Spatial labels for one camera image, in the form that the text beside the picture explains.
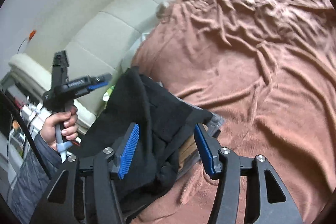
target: metal screw head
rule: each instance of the metal screw head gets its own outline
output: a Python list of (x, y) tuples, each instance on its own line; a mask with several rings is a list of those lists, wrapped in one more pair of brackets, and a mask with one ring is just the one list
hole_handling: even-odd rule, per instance
[(103, 150), (104, 154), (111, 154), (113, 152), (113, 149), (111, 147), (106, 147)]
[(263, 155), (258, 155), (258, 156), (257, 156), (257, 160), (263, 162), (263, 161), (266, 160), (266, 158), (265, 158)]
[(68, 161), (70, 161), (70, 162), (73, 162), (73, 161), (75, 161), (76, 160), (76, 156), (75, 155), (70, 155), (69, 157), (68, 157)]
[(220, 152), (223, 154), (229, 154), (230, 153), (230, 149), (228, 149), (227, 147), (222, 147), (220, 149)]

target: green object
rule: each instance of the green object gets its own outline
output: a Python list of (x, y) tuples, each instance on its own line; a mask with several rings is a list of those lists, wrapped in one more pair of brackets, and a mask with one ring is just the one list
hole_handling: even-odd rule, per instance
[(105, 108), (107, 106), (107, 101), (109, 100), (113, 90), (114, 90), (115, 85), (113, 85), (112, 87), (110, 87), (103, 95), (103, 101), (105, 102)]

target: finger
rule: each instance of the finger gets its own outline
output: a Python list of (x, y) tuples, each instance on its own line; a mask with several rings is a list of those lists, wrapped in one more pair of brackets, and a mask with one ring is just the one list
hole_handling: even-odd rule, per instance
[(68, 128), (68, 127), (73, 126), (77, 122), (77, 120), (78, 120), (78, 115), (77, 114), (72, 115), (69, 120), (64, 122), (64, 127)]
[(72, 106), (70, 109), (71, 115), (75, 115), (77, 113), (78, 109), (76, 106)]
[(69, 136), (69, 135), (74, 134), (75, 132), (77, 132), (77, 130), (78, 130), (78, 125), (75, 124), (75, 125), (72, 126), (72, 127), (63, 129), (63, 130), (62, 130), (62, 135), (63, 135), (63, 136)]
[(60, 122), (64, 122), (66, 120), (69, 120), (71, 117), (70, 112), (59, 112), (55, 113), (48, 118), (46, 118), (45, 122), (48, 126), (54, 127), (55, 125), (59, 124)]
[(77, 133), (74, 133), (74, 134), (71, 134), (70, 136), (66, 136), (66, 139), (68, 141), (73, 141), (77, 138), (78, 134)]

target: brown fabric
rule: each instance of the brown fabric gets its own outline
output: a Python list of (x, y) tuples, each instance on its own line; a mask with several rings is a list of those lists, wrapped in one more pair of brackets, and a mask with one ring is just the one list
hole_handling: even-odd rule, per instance
[[(220, 143), (265, 155), (311, 223), (336, 186), (335, 26), (329, 0), (177, 0), (133, 64), (224, 117)], [(133, 223), (206, 223), (217, 183), (196, 164)]]
[(196, 150), (197, 146), (194, 140), (194, 136), (190, 136), (178, 150), (179, 170), (183, 168), (185, 160), (188, 158), (188, 156), (190, 156)]

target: sleeve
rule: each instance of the sleeve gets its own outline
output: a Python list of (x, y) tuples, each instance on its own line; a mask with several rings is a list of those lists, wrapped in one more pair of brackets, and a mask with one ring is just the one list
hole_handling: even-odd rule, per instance
[[(62, 163), (60, 155), (47, 145), (40, 133), (35, 137), (34, 142), (47, 169), (53, 176)], [(35, 154), (30, 150), (17, 175), (9, 205), (22, 224), (29, 224), (36, 205), (49, 182)]]

